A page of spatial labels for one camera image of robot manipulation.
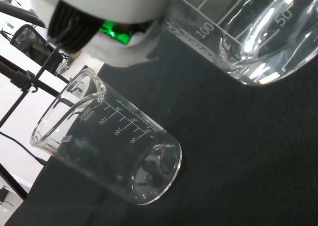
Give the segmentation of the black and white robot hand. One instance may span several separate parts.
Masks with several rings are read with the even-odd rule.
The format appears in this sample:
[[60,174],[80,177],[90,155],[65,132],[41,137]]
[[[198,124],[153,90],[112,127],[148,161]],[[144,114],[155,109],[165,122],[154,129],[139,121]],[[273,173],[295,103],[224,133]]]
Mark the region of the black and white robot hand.
[[30,0],[50,42],[126,68],[147,59],[159,42],[172,0]]

